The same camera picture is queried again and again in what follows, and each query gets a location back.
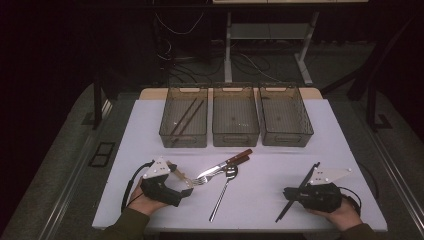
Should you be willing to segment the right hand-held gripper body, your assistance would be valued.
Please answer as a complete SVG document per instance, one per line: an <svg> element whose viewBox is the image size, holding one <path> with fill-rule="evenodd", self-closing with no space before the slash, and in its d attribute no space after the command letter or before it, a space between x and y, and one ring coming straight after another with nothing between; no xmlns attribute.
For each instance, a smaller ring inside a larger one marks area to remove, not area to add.
<svg viewBox="0 0 424 240"><path fill-rule="evenodd" d="M299 202L306 209L327 213L335 211L342 202L342 193L335 181L351 172L351 169L314 167L306 185L299 188Z"/></svg>

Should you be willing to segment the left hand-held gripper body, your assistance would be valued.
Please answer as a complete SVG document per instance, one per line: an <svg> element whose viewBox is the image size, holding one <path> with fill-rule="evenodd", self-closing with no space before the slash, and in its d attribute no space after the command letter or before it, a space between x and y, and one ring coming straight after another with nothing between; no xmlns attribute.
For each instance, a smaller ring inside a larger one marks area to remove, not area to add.
<svg viewBox="0 0 424 240"><path fill-rule="evenodd" d="M169 165L162 157L159 157L153 161L152 165L143 174L140 188L146 197L178 207L182 199L182 193L168 188L165 184L170 173L171 168Z"/></svg>

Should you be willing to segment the wooden handle fork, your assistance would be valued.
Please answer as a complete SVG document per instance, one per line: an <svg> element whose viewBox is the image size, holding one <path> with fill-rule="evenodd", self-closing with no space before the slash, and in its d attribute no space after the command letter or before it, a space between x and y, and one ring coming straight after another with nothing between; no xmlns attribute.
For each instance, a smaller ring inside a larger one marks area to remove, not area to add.
<svg viewBox="0 0 424 240"><path fill-rule="evenodd" d="M192 184L193 184L194 186L199 186L199 185L206 184L206 183L208 183L208 182L209 182L209 181L210 181L210 180L211 180L214 176L219 175L219 174L222 174L222 173L226 173L226 172L228 172L229 170L234 170L236 166L238 166L239 164L242 164L242 163L244 163L244 162L248 161L249 159L250 159L250 157L249 157L249 156L242 157L240 160L236 160L234 163L230 163L229 165L227 165L227 166L225 166L225 167L221 168L220 170L217 170L217 171L215 171L215 172L213 172L213 173L210 173L210 174L207 174L207 175L205 175L205 176L202 176L202 177L198 177L198 178L196 178L196 179L193 179L193 180L192 180Z"/></svg>

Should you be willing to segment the metal spoon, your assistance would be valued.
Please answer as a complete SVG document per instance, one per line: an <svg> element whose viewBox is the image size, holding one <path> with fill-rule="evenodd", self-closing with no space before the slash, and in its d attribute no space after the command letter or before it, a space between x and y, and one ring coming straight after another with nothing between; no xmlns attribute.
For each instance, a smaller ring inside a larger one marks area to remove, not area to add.
<svg viewBox="0 0 424 240"><path fill-rule="evenodd" d="M225 182L225 185L224 185L224 187L223 187L223 189L220 193L220 196L219 196L219 198L218 198L218 200L217 200L217 202L216 202L216 204L213 208L213 211L212 211L212 213L209 217L210 222L214 221L216 214L218 212L218 209L221 205L221 202L224 198L227 187L228 187L229 183L237 177L237 175L238 175L238 167L237 166L231 166L226 170L226 182Z"/></svg>

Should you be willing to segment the wooden handle knife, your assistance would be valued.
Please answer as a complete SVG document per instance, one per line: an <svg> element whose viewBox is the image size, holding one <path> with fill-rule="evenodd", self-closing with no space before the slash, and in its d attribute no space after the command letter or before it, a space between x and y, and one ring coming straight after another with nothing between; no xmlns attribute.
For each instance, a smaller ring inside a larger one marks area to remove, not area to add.
<svg viewBox="0 0 424 240"><path fill-rule="evenodd" d="M247 149L247 150L225 160L224 162L221 162L221 163L201 172L198 175L198 178L201 178L201 177L206 176L208 174L215 173L219 170L223 170L228 166L241 164L243 161L249 160L249 155L252 154L252 153L253 153L253 151L251 149Z"/></svg>

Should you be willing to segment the brown chopstick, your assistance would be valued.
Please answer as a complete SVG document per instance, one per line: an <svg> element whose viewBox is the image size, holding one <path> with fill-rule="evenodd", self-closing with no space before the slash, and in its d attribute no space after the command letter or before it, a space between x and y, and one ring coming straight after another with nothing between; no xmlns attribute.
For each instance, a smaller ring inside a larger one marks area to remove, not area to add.
<svg viewBox="0 0 424 240"><path fill-rule="evenodd" d="M194 108L196 98L193 99L173 99L171 101L171 112L169 113L171 126L169 127L171 135L177 135L182 126L188 120L190 111Z"/></svg>
<svg viewBox="0 0 424 240"><path fill-rule="evenodd" d="M183 135L185 134L186 129L188 128L188 126L190 125L190 123L192 122L192 120L196 117L197 112L202 108L202 105L204 103L204 100L200 101L199 104L196 105L196 108L192 111L192 113L190 114L190 110L191 108L194 106L194 104L196 103L197 100L193 101L193 104L190 105L190 107L187 109L187 111L183 114L183 118L181 119L184 124L182 125L181 123L178 126L182 126L180 129L178 129L176 126L176 129L178 131L178 135Z"/></svg>

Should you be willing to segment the smoked plastic bin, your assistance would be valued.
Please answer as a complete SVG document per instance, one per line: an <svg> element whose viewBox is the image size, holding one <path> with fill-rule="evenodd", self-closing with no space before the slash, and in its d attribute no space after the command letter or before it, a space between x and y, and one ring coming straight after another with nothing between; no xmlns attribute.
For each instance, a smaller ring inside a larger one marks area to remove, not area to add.
<svg viewBox="0 0 424 240"><path fill-rule="evenodd" d="M171 135L169 113L171 112L171 101L173 99L193 99L196 98L196 105L204 100L202 108L197 112L196 117L183 135ZM207 117L208 117L208 87L188 86L170 87L165 101L162 121L159 128L159 135L165 148L205 148L207 146Z"/></svg>
<svg viewBox="0 0 424 240"><path fill-rule="evenodd" d="M294 83L261 83L258 107L262 144L305 147L314 130L300 90Z"/></svg>
<svg viewBox="0 0 424 240"><path fill-rule="evenodd" d="M254 147L259 133L253 87L236 83L216 84L213 88L213 145Z"/></svg>

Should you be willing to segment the person's left hand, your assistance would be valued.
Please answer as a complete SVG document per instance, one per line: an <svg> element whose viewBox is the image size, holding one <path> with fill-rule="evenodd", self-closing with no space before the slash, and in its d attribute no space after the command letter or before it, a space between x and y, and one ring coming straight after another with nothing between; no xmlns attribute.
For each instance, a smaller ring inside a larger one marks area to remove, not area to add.
<svg viewBox="0 0 424 240"><path fill-rule="evenodd" d="M166 207L166 204L146 197L141 188L136 187L130 196L127 207L151 216L159 209Z"/></svg>

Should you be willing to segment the person's right hand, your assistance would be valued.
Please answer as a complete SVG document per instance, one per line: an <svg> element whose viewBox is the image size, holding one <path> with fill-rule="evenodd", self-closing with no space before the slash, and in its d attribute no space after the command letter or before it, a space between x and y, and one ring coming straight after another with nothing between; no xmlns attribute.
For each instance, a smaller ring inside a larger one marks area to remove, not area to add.
<svg viewBox="0 0 424 240"><path fill-rule="evenodd" d="M341 206L331 213L307 209L307 212L324 217L339 231L346 231L362 224L362 220L355 211L353 205L346 199L342 200Z"/></svg>

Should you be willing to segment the white table cover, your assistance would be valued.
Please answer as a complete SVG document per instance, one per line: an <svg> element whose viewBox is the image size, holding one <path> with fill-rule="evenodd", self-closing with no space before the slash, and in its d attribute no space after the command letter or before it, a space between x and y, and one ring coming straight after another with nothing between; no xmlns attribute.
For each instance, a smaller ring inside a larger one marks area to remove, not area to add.
<svg viewBox="0 0 424 240"><path fill-rule="evenodd" d="M270 147L257 144L249 161L239 167L213 222L209 217L225 185L224 175L198 186L178 207L157 211L148 224L150 232L317 232L333 227L325 219L311 215L294 203L278 221L288 201L286 187L300 185L311 167L351 169L337 185L353 190L362 200L361 217L376 231L387 228L379 209L332 108L326 100L305 103L314 134L303 148ZM112 225L121 214L121 202L127 183L144 163L158 157L175 163L190 178L241 153L238 147L165 148L159 137L164 103L161 100L138 100L130 115L121 145L93 220L93 227Z"/></svg>

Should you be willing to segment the black stand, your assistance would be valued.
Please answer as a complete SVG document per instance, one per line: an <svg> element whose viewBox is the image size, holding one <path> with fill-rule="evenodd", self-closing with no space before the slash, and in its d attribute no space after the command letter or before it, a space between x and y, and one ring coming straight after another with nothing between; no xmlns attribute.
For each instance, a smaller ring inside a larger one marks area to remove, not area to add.
<svg viewBox="0 0 424 240"><path fill-rule="evenodd" d="M93 129L96 130L102 121L102 89L100 74L96 73L93 78L94 91L94 123Z"/></svg>
<svg viewBox="0 0 424 240"><path fill-rule="evenodd" d="M376 113L377 86L370 83L367 91L366 122L373 132L379 129L392 129L392 125L384 114Z"/></svg>

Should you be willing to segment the metal floor rail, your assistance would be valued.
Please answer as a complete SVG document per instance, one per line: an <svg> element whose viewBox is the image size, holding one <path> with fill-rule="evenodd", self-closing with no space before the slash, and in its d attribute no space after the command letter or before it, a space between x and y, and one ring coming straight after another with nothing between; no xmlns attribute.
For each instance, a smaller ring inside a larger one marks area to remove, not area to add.
<svg viewBox="0 0 424 240"><path fill-rule="evenodd" d="M53 240L77 192L100 133L95 110L92 102L76 102L49 150L47 177L52 180L54 200L37 240Z"/></svg>
<svg viewBox="0 0 424 240"><path fill-rule="evenodd" d="M372 156L363 165L390 234L424 240L424 144L411 131L367 134Z"/></svg>

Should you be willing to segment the white metal desk frame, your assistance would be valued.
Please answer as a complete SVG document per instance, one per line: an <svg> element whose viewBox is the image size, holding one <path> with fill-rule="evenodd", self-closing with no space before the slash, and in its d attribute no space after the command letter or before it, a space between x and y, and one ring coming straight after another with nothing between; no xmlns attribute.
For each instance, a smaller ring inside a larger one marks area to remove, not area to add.
<svg viewBox="0 0 424 240"><path fill-rule="evenodd" d="M319 13L314 12L305 23L234 23L232 14L227 13L224 81L232 81L231 41L232 40L301 40L302 48L294 54L298 70L305 85L313 80L305 63L305 57L312 41Z"/></svg>

